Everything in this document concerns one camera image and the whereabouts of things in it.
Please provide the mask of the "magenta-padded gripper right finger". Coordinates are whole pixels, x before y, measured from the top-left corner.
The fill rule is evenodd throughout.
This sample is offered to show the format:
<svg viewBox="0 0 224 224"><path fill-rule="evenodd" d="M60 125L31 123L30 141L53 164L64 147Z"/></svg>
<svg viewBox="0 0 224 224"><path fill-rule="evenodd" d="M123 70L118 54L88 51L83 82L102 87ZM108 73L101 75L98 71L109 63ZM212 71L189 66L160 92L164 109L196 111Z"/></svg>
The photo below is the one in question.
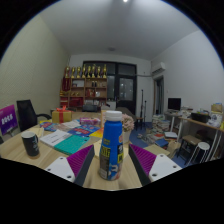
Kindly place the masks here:
<svg viewBox="0 0 224 224"><path fill-rule="evenodd" d="M128 153L143 186L181 170L165 154L155 155L133 144L129 145Z"/></svg>

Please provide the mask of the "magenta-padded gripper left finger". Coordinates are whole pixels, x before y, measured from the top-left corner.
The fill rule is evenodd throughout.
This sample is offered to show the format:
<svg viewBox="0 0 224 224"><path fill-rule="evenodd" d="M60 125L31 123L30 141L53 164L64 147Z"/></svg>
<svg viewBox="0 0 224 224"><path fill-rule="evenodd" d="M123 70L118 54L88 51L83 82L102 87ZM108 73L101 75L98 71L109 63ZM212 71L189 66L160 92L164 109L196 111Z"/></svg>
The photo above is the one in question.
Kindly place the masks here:
<svg viewBox="0 0 224 224"><path fill-rule="evenodd" d="M58 157L46 171L82 186L94 155L94 146L90 145L69 157Z"/></svg>

